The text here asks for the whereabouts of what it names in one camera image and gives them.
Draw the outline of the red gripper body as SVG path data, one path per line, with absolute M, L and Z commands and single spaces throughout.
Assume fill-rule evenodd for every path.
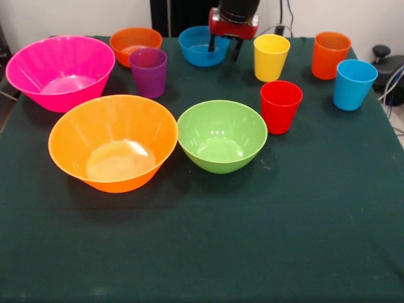
M 208 28 L 214 36 L 251 40 L 258 31 L 258 25 L 258 14 L 249 23 L 234 23 L 220 16 L 218 8 L 211 8 L 209 12 Z

